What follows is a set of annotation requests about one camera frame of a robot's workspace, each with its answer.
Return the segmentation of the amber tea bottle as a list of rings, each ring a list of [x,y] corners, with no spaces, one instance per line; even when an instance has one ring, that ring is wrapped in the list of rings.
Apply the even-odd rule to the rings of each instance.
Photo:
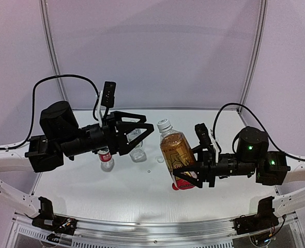
[[[173,175],[173,170],[187,167],[195,162],[195,156],[185,135],[173,129],[160,135],[160,149],[169,170],[174,190],[188,190],[194,185]]]

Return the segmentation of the clear bottle red label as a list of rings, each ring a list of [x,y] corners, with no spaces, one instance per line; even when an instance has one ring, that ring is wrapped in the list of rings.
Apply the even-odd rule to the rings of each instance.
[[[100,159],[100,167],[104,172],[110,172],[114,168],[114,159],[108,148],[103,148],[98,151]]]

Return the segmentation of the clear bottle green blue label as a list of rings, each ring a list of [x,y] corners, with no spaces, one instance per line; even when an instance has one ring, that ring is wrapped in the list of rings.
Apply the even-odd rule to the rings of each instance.
[[[142,132],[141,132],[140,129],[134,129],[132,132],[127,134],[127,140],[129,142],[131,142],[134,139],[136,139],[138,136],[140,136],[141,134],[142,134]],[[143,141],[138,143],[135,146],[135,148],[133,148],[131,150],[131,152],[129,154],[130,154],[130,157],[131,157],[132,161],[135,162],[135,163],[145,161],[147,159],[147,157],[146,157],[146,153],[144,151]]]

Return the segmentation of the white tea bottle cap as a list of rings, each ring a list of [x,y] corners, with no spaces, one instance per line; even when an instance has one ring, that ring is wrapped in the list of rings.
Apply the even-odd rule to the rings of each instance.
[[[167,118],[165,118],[157,122],[157,128],[160,133],[165,133],[171,130],[173,126],[171,125],[171,122]]]

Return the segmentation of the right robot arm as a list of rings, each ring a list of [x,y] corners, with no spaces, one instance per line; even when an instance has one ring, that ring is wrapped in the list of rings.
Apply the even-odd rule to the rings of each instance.
[[[199,145],[192,149],[197,160],[190,166],[173,170],[173,175],[198,188],[207,182],[215,186],[216,178],[230,176],[255,176],[262,185],[275,186],[285,182],[305,181],[305,159],[294,158],[288,165],[285,152],[269,151],[267,132],[254,127],[243,128],[234,138],[237,149],[233,153],[222,153],[212,131],[205,124],[197,124],[195,132]],[[305,207],[305,187],[297,191],[260,200],[259,213],[273,213],[281,217]]]

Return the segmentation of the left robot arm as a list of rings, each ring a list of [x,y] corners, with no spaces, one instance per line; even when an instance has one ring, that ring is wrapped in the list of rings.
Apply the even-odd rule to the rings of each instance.
[[[64,158],[74,160],[75,156],[87,152],[126,155],[154,131],[146,116],[120,111],[81,128],[67,101],[56,102],[43,110],[40,126],[43,135],[32,136],[13,147],[0,147],[0,172],[50,172],[62,166]],[[50,200],[30,196],[1,179],[0,202],[31,219],[54,219]]]

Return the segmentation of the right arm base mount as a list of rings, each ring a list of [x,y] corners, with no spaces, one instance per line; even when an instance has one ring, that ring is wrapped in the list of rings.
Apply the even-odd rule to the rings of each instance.
[[[233,220],[237,235],[254,233],[279,225],[279,218],[274,214],[272,207],[273,196],[261,199],[258,202],[257,213],[253,215],[241,215]]]

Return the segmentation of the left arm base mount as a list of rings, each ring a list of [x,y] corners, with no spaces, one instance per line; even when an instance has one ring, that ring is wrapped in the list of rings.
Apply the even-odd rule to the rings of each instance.
[[[38,197],[40,208],[38,215],[32,218],[32,225],[50,231],[47,240],[59,243],[62,235],[74,236],[77,219],[54,214],[52,202],[45,197]]]

